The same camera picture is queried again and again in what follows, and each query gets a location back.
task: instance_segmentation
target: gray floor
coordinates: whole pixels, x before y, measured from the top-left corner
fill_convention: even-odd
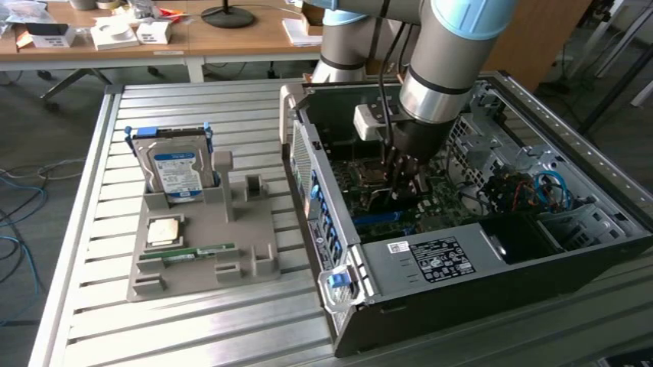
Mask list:
[[[569,54],[580,49],[588,35],[588,31],[577,31],[568,46],[567,52]],[[573,122],[573,118],[561,100],[568,105],[573,105],[576,115],[581,119],[585,118],[642,52],[642,48],[636,46],[628,49],[608,76],[593,83],[593,90],[584,89],[579,86],[579,82],[571,81],[569,85],[576,86],[571,94],[543,98],[571,122]],[[225,68],[216,68],[216,70],[229,78],[240,73],[241,66],[242,64],[236,63]],[[159,69],[165,76],[162,78],[149,75],[145,68],[107,70],[106,74],[117,83],[185,83],[189,81],[184,67],[161,67]],[[265,79],[266,70],[268,63],[252,63],[238,79]],[[282,77],[296,77],[301,76],[304,72],[309,72],[312,67],[306,62],[278,63],[277,70]],[[54,72],[54,75],[63,78],[67,72]],[[608,156],[650,190],[653,188],[650,159],[651,153],[653,153],[653,146],[650,143],[653,125],[647,124],[647,120],[653,115],[652,102],[647,102],[646,106],[639,109],[627,106],[626,103],[647,85],[652,77],[653,66],[650,66],[613,104],[604,116],[601,129],[593,134],[596,143]],[[73,88],[55,97],[54,101],[61,103],[62,112],[54,114],[42,108],[42,102],[38,98],[53,83],[41,80],[35,72],[26,72],[15,85],[0,87],[0,111],[3,111],[3,118],[0,119],[0,128],[3,129],[0,133],[2,168],[9,169],[26,164],[47,164],[86,155],[102,101],[103,85],[90,76],[83,78]],[[66,174],[78,168],[79,165],[69,167],[62,170],[61,174]],[[22,180],[21,183],[41,184],[38,180]],[[49,183],[46,207],[19,224],[19,229],[33,249],[42,278],[49,286],[66,232],[67,216],[75,199],[77,185],[78,179]],[[7,185],[0,184],[0,209],[11,210],[31,194],[29,191],[13,190]],[[10,234],[9,228],[0,228],[0,235]],[[7,264],[9,261],[0,262],[0,274],[6,274],[6,269],[10,266]],[[25,264],[11,280],[0,284],[0,294],[3,295],[0,297],[2,318],[13,315],[31,302],[33,291],[31,273]],[[41,296],[19,320],[38,320],[45,302],[46,297]],[[2,366],[26,365],[37,330],[37,326],[0,327]]]

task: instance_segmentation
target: aluminum table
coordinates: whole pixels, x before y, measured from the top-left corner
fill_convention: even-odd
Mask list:
[[[653,344],[651,252],[576,294],[337,359],[280,144],[280,88],[300,80],[110,86],[31,366],[555,366]],[[230,177],[262,173],[274,197],[280,280],[126,301],[143,176],[123,129],[201,126],[234,152]]]

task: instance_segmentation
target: lamp base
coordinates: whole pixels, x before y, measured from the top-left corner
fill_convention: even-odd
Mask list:
[[[242,28],[254,23],[257,18],[254,14],[245,9],[229,7],[229,13],[225,8],[209,8],[202,12],[202,20],[218,28]]]

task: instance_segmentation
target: hard drive label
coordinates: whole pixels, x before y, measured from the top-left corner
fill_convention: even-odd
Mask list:
[[[409,242],[403,241],[403,242],[393,242],[388,244],[388,250],[390,251],[392,254],[396,254],[397,252],[404,252],[409,250]]]
[[[411,252],[431,283],[476,272],[456,237],[411,245]]]
[[[201,174],[193,169],[197,162],[196,154],[157,154],[154,160],[163,191],[173,197],[197,196],[202,192],[202,179]]]

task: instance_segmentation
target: green circuit board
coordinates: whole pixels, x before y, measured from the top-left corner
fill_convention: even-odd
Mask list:
[[[344,200],[362,243],[459,226],[477,216],[436,162],[427,168],[431,191],[397,207],[385,187],[378,159],[332,162]]]

